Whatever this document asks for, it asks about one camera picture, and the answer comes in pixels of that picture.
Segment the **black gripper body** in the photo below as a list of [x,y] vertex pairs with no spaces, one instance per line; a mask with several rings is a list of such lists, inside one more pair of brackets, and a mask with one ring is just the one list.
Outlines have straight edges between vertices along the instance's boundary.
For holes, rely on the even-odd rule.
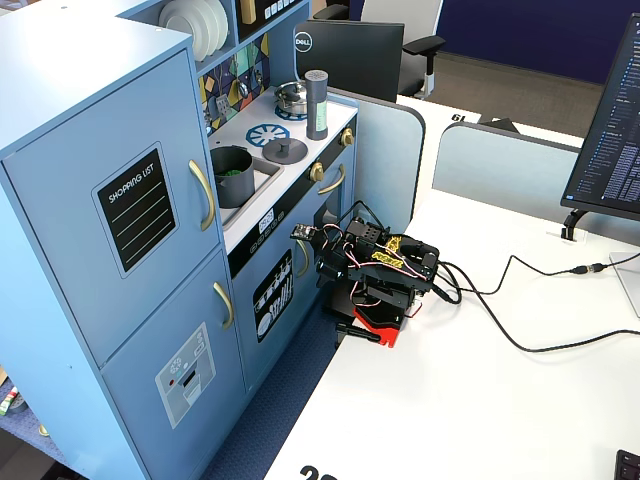
[[325,224],[321,232],[319,271],[322,273],[346,273],[349,268],[359,269],[373,261],[378,245],[391,237],[389,228],[365,222],[356,217],[345,229],[337,224]]

